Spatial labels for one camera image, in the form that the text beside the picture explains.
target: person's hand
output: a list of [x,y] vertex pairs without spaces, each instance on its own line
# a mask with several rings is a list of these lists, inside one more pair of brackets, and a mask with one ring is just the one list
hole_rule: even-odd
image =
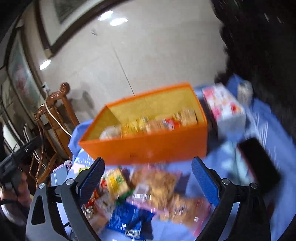
[[30,191],[28,188],[27,176],[25,173],[22,173],[22,179],[21,179],[21,183],[19,185],[18,190],[19,190],[19,196],[17,196],[11,190],[1,189],[0,197],[1,199],[13,199],[13,200],[19,201],[19,203],[25,207],[30,207],[32,200],[30,198]]

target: pink box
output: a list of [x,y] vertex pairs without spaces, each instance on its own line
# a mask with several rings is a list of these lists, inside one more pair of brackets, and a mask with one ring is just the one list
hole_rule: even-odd
[[204,88],[202,93],[217,123],[219,138],[244,132],[246,112],[223,84]]

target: orange box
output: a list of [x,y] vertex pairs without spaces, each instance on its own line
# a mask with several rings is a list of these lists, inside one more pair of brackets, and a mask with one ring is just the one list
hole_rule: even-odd
[[[197,125],[99,140],[108,126],[124,124],[140,117],[169,116],[184,107],[195,110]],[[178,84],[107,104],[89,126],[79,145],[93,159],[102,157],[106,165],[189,160],[206,155],[207,120],[191,85]]]

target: smartphone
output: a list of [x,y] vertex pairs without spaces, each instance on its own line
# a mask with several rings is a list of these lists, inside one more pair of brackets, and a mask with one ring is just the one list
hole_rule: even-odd
[[281,176],[260,142],[256,138],[251,138],[239,143],[238,149],[261,193],[264,195],[271,191],[279,183]]

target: blue tablecloth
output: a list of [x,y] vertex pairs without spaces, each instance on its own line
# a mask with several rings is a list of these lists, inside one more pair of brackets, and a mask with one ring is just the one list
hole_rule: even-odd
[[[228,83],[227,88],[234,96],[237,96],[237,85],[240,81],[242,81],[242,79],[235,75]],[[196,88],[195,91],[198,98],[201,99],[201,88]],[[287,135],[277,118],[272,114],[268,105],[258,99],[254,99],[252,107],[246,109],[246,112],[248,121],[245,133],[237,133],[236,135],[229,137],[222,145],[211,150],[203,161],[208,168],[214,169],[221,178],[227,177],[234,183],[248,185],[252,182],[252,179],[248,175],[247,166],[242,161],[239,152],[235,151],[236,142],[248,137],[257,137],[260,140],[261,144],[274,161],[275,167],[282,174],[279,189],[271,193],[265,200],[267,204],[270,200],[274,200],[276,203],[276,208],[270,223],[272,241],[275,241],[284,232],[296,213],[296,180],[294,176],[296,171],[296,162],[294,158],[296,156],[296,149],[292,139]],[[90,166],[94,161],[78,145],[78,140],[91,122],[91,120],[84,122],[74,130],[69,144],[73,153],[74,163],[67,179],[75,178],[80,168]],[[203,196],[202,190],[192,174],[191,160],[171,163],[168,165],[168,170],[182,171],[183,176],[185,177],[184,179],[188,180],[185,187],[182,187],[182,185],[177,187],[180,189],[179,191],[184,190],[185,195],[188,197]],[[233,205],[231,215],[220,240],[227,238],[234,222],[238,205],[238,203]],[[67,217],[61,205],[59,206],[59,210],[63,223],[66,223]],[[153,240],[155,241],[195,240],[195,237],[192,236],[188,229],[183,225],[154,220],[152,221],[152,229]],[[129,238],[108,229],[105,229],[99,237],[103,241],[130,240]]]

